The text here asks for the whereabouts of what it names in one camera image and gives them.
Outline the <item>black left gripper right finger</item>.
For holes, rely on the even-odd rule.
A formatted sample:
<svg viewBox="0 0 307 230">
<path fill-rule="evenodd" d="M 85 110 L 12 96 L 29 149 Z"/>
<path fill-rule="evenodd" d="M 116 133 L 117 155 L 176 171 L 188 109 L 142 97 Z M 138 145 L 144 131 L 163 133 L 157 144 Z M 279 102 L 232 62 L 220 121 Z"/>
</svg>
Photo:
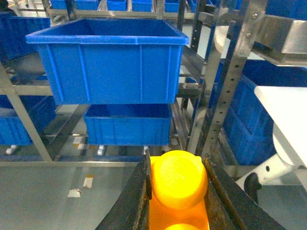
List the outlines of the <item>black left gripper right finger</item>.
<svg viewBox="0 0 307 230">
<path fill-rule="evenodd" d="M 204 197 L 211 230 L 283 230 L 284 227 L 252 200 L 210 157 L 203 165 L 208 175 Z"/>
</svg>

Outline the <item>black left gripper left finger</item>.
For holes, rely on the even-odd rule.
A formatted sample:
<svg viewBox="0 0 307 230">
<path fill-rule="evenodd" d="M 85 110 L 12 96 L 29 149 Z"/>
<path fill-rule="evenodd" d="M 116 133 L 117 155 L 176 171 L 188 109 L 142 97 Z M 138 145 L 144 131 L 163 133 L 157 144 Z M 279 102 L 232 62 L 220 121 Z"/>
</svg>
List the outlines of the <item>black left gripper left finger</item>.
<svg viewBox="0 0 307 230">
<path fill-rule="evenodd" d="M 145 148 L 117 201 L 96 229 L 148 230 L 151 199 L 151 159 Z"/>
</svg>

